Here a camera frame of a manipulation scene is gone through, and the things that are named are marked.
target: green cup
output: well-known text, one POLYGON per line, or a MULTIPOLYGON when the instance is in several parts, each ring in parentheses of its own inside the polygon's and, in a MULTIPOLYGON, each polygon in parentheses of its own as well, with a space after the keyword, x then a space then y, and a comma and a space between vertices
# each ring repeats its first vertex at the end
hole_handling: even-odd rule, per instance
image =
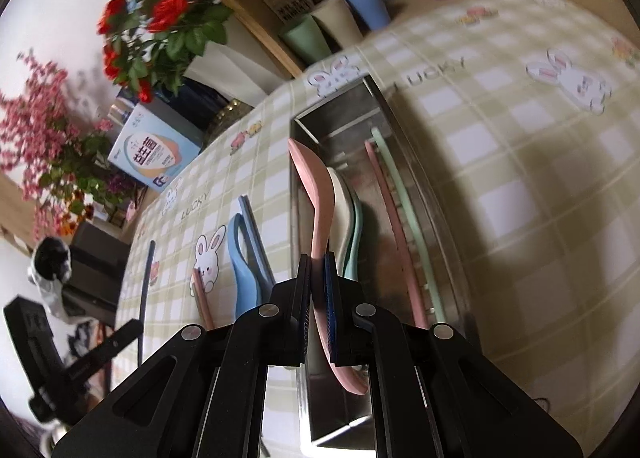
POLYGON ((308 14, 294 18, 285 25, 280 37, 305 63, 316 63, 331 55, 320 27, 308 14))

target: plastic cup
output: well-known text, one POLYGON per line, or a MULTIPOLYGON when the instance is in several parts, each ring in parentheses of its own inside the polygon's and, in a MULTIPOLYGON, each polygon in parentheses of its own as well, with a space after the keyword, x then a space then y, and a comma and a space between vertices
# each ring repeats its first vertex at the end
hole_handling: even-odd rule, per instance
POLYGON ((294 18, 285 25, 280 37, 305 63, 316 63, 331 55, 320 27, 308 14, 294 18))
POLYGON ((311 11, 311 15, 333 36, 340 48, 348 48, 362 41, 362 33, 346 1, 323 0, 311 11))
POLYGON ((376 31, 391 22, 389 12, 382 0, 347 0, 360 15, 367 27, 376 31))

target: plaid tablecloth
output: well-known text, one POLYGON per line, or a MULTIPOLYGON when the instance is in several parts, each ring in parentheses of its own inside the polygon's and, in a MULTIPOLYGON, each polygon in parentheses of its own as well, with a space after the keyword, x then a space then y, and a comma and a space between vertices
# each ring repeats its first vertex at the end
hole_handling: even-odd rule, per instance
MULTIPOLYGON (((418 151, 465 265, 485 354, 548 399, 588 454, 640 380, 640 54, 564 0, 442 7, 282 86, 145 212, 118 325, 138 316, 151 239, 145 358, 198 322, 188 287, 196 241, 210 244, 242 193, 276 279, 290 276, 289 120, 320 99, 308 74, 331 72, 339 56, 385 90, 418 151)), ((226 239, 216 256, 207 297, 220 326, 233 321, 236 297, 226 239)), ((135 362, 131 345, 114 362, 114 384, 135 362)), ((294 373, 282 368, 270 369, 264 439, 272 456, 300 454, 294 373)))

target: pink chopstick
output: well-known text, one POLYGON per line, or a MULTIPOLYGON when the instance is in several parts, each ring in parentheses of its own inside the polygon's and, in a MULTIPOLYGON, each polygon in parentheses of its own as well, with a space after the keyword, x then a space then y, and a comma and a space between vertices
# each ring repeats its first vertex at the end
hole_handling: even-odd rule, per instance
POLYGON ((406 243, 406 237, 402 230, 402 222, 398 216, 396 210, 396 204, 389 191, 389 186, 386 184, 385 176, 382 173, 382 168, 378 162, 378 158, 373 149, 373 146, 369 141, 365 141, 364 147, 367 150, 369 161, 373 166, 373 172, 376 175, 378 186, 380 187, 380 193, 385 201, 386 214, 389 216, 391 222, 391 230, 394 233, 396 239, 396 245, 398 246, 398 253, 400 254, 400 264, 402 266, 402 273, 406 281, 406 288, 409 292, 409 302, 411 303, 411 312, 414 315, 414 323, 418 328, 428 328, 427 314, 424 311, 424 300, 422 298, 422 292, 418 285, 418 279, 415 277, 414 263, 411 259, 411 253, 409 252, 409 246, 406 243))
POLYGON ((193 293, 196 298, 198 312, 204 321, 204 327, 207 331, 213 330, 213 319, 211 318, 209 303, 207 303, 207 296, 204 294, 204 285, 202 283, 202 276, 200 276, 200 269, 197 267, 193 269, 193 293))

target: cardboard box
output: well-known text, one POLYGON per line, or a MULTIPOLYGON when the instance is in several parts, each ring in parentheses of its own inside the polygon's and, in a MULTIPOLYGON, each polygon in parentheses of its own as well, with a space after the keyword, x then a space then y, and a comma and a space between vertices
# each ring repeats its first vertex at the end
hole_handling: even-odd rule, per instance
POLYGON ((202 148, 203 134, 160 99, 139 103, 111 148, 108 160, 162 191, 202 148))

